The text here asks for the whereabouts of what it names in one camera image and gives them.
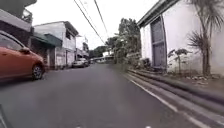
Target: white car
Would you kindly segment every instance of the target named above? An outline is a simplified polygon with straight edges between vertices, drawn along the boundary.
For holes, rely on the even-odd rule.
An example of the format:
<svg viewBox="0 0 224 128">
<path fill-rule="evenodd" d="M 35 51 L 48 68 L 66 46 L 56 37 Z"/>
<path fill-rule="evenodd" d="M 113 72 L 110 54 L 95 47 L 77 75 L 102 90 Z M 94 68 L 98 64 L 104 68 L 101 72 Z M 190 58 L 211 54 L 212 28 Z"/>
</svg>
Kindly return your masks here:
<svg viewBox="0 0 224 128">
<path fill-rule="evenodd" d="M 84 68 L 88 66 L 89 66 L 89 62 L 85 58 L 79 58 L 78 60 L 72 63 L 73 68 Z"/>
</svg>

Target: orange car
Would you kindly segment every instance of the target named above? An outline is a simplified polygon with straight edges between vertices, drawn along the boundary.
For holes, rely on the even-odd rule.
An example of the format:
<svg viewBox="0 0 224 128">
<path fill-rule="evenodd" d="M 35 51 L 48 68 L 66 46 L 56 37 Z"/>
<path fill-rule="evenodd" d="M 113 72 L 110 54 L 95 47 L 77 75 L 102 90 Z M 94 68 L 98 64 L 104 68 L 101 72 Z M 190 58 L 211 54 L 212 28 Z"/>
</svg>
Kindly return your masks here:
<svg viewBox="0 0 224 128">
<path fill-rule="evenodd" d="M 12 35 L 0 31 L 0 79 L 32 76 L 41 79 L 45 73 L 43 58 Z"/>
</svg>

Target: sky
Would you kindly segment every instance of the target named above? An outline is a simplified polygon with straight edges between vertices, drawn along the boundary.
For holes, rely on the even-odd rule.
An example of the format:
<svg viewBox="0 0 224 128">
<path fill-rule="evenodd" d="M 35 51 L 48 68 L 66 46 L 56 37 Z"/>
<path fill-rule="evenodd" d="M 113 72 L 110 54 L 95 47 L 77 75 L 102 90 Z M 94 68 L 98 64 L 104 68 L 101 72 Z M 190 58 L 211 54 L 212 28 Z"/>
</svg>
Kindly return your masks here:
<svg viewBox="0 0 224 128">
<path fill-rule="evenodd" d="M 106 41 L 108 37 L 118 33 L 118 27 L 121 18 L 132 18 L 139 21 L 140 18 L 158 1 L 158 0 L 97 0 L 102 13 L 108 33 L 100 19 L 94 0 L 76 0 L 80 1 L 87 10 L 87 17 L 96 28 L 97 32 Z M 75 4 L 74 0 L 37 0 L 37 3 L 27 7 L 33 13 L 33 25 L 55 22 L 69 21 L 78 30 L 79 35 L 88 39 L 90 49 L 104 45 L 94 30 L 88 24 L 85 17 Z"/>
</svg>

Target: vegetation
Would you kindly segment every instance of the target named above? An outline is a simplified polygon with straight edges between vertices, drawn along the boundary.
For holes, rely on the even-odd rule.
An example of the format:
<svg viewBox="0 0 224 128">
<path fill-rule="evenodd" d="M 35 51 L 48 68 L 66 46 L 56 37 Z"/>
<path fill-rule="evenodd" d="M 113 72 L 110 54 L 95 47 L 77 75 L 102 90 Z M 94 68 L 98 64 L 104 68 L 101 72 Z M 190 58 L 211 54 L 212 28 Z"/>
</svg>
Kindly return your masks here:
<svg viewBox="0 0 224 128">
<path fill-rule="evenodd" d="M 113 51 L 115 63 L 123 63 L 127 54 L 140 51 L 140 29 L 135 20 L 121 19 L 119 33 L 108 38 L 106 45 Z"/>
<path fill-rule="evenodd" d="M 197 16 L 200 20 L 200 32 L 193 32 L 190 37 L 190 46 L 193 46 L 201 51 L 202 54 L 202 69 L 204 75 L 211 74 L 210 67 L 210 50 L 213 30 L 220 29 L 224 23 L 221 14 L 224 8 L 223 0 L 189 0 L 197 11 Z"/>
<path fill-rule="evenodd" d="M 174 58 L 174 60 L 176 61 L 176 62 L 178 62 L 178 67 L 179 67 L 179 74 L 181 74 L 181 64 L 182 63 L 186 63 L 186 61 L 182 61 L 182 58 L 181 58 L 181 56 L 182 55 L 187 55 L 187 54 L 189 54 L 189 53 L 191 53 L 191 52 L 189 52 L 188 50 L 186 50 L 186 49 L 178 49 L 178 50 L 171 50 L 170 52 L 169 52 L 169 54 L 168 54 L 168 58 L 170 58 L 170 57 L 172 57 L 172 56 L 176 56 L 175 58 Z"/>
</svg>

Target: sidewalk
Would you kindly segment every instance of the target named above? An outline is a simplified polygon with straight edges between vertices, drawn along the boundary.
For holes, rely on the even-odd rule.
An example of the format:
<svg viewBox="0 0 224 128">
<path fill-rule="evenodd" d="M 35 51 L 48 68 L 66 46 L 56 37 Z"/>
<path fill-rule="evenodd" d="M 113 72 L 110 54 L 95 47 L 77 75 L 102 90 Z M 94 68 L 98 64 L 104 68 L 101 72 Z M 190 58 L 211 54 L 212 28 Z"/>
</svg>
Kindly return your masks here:
<svg viewBox="0 0 224 128">
<path fill-rule="evenodd" d="M 204 78 L 202 76 L 194 77 L 179 77 L 171 75 L 162 75 L 163 77 L 168 77 L 173 80 L 181 81 L 188 83 L 189 85 L 208 89 L 211 91 L 218 91 L 224 94 L 224 78 L 213 77 L 213 78 Z"/>
</svg>

